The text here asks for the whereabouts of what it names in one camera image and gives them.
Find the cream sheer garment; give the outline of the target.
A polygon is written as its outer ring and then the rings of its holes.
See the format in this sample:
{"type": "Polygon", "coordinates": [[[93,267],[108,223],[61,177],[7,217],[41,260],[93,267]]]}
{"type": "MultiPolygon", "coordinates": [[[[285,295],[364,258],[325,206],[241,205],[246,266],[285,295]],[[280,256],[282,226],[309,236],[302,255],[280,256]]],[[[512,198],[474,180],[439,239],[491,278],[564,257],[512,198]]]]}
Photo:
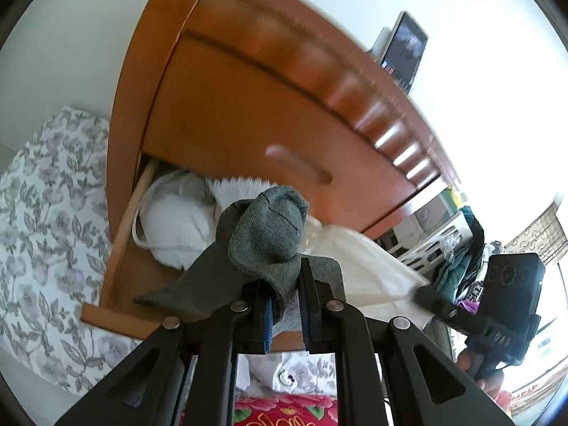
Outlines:
{"type": "Polygon", "coordinates": [[[352,229],[306,220],[302,251],[339,263],[349,303],[386,305],[410,298],[426,278],[401,263],[373,240],[352,229]]]}

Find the grey sock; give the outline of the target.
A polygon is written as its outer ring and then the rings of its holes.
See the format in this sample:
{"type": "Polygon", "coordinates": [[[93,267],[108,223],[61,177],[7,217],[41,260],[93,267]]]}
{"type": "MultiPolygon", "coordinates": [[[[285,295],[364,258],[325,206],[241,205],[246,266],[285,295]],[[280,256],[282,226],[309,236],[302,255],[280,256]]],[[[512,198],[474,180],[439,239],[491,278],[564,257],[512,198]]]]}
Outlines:
{"type": "Polygon", "coordinates": [[[242,287],[259,280],[272,299],[272,334],[301,329],[296,279],[308,259],[316,280],[346,299],[335,260],[300,253],[309,204],[289,186],[276,186],[254,199],[231,204],[220,215],[215,241],[188,271],[169,286],[134,299],[176,316],[202,319],[239,298],[242,287]]]}

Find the wooden drawer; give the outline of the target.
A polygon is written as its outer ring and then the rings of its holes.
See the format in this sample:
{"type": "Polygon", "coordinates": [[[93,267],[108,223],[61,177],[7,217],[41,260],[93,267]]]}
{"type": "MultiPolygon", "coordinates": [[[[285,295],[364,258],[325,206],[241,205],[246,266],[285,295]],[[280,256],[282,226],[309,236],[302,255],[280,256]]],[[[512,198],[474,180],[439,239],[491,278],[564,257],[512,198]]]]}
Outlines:
{"type": "Polygon", "coordinates": [[[174,50],[144,134],[145,154],[214,179],[280,186],[291,171],[333,194],[325,214],[363,232],[416,187],[371,144],[264,70],[195,39],[174,50]]]}
{"type": "MultiPolygon", "coordinates": [[[[132,240],[131,227],[145,191],[156,179],[171,170],[170,165],[159,160],[150,160],[145,164],[119,223],[100,302],[85,307],[82,314],[85,322],[134,339],[145,339],[157,328],[159,318],[164,316],[164,312],[157,308],[138,305],[134,299],[169,286],[181,273],[157,262],[150,252],[137,247],[132,240]]],[[[315,217],[322,224],[334,225],[337,217],[324,213],[324,209],[331,205],[328,199],[333,194],[332,190],[322,183],[296,177],[291,171],[285,171],[277,180],[299,190],[307,199],[310,204],[309,217],[315,217]]],[[[424,328],[431,319],[430,313],[413,304],[412,296],[386,305],[355,306],[365,316],[378,320],[388,321],[395,316],[405,316],[418,328],[424,328]]]]}

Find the white lace bra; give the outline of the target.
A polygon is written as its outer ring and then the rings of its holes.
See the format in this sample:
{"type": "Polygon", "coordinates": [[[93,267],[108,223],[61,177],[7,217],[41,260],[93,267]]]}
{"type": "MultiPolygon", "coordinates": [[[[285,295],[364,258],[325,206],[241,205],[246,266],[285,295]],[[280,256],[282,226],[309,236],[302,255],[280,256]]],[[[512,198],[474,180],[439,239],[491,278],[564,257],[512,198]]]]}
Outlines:
{"type": "Polygon", "coordinates": [[[132,240],[157,262],[185,271],[214,242],[226,208],[254,199],[272,186],[257,178],[208,179],[183,169],[170,171],[142,196],[132,223],[132,240]]]}

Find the dark teal hanging clothes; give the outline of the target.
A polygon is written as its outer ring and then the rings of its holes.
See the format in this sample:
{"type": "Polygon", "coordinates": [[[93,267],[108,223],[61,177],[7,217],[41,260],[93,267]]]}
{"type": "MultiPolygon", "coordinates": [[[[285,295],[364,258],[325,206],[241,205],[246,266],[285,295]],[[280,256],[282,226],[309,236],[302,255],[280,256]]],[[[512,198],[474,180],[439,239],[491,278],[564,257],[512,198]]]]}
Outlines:
{"type": "Polygon", "coordinates": [[[455,251],[450,262],[443,261],[433,276],[434,289],[452,302],[456,302],[458,296],[476,281],[485,245],[484,230],[471,207],[464,206],[460,212],[464,214],[472,238],[455,251]]]}

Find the white cutout shelf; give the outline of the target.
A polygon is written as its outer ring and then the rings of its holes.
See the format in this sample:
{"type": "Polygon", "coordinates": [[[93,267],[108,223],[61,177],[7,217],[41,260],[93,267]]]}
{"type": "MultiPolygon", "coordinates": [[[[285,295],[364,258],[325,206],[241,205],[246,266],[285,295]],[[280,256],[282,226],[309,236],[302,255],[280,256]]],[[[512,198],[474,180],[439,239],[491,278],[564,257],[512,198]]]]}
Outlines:
{"type": "Polygon", "coordinates": [[[375,242],[406,266],[423,275],[432,274],[473,238],[460,208],[460,200],[447,187],[375,242]]]}

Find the red floral blanket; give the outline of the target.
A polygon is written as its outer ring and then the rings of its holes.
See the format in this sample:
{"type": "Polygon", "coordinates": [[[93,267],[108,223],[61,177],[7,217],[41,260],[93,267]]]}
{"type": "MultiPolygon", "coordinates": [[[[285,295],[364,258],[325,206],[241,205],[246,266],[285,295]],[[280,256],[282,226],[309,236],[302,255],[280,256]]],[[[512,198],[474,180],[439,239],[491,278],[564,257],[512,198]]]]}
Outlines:
{"type": "Polygon", "coordinates": [[[338,403],[321,394],[278,393],[244,397],[235,401],[234,425],[318,426],[338,424],[338,403]]]}

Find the smartphone on stand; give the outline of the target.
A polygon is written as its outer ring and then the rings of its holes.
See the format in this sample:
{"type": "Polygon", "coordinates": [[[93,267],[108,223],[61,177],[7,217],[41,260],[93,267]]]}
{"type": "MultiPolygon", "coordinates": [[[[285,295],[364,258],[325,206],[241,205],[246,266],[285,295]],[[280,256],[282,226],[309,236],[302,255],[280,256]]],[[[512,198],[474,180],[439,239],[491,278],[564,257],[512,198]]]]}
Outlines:
{"type": "Polygon", "coordinates": [[[406,93],[412,90],[428,35],[409,12],[403,11],[389,35],[380,66],[406,93]]]}

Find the wooden nightstand cabinet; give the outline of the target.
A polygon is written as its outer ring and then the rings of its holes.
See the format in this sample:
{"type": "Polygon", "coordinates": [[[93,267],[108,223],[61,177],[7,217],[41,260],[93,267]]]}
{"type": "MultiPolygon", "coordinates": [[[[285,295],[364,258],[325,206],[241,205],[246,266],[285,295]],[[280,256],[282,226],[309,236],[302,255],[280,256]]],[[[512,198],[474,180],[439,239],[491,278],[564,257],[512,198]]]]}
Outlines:
{"type": "Polygon", "coordinates": [[[109,134],[119,226],[144,162],[299,191],[318,220],[380,236],[458,176],[423,115],[299,0],[149,0],[109,134]]]}

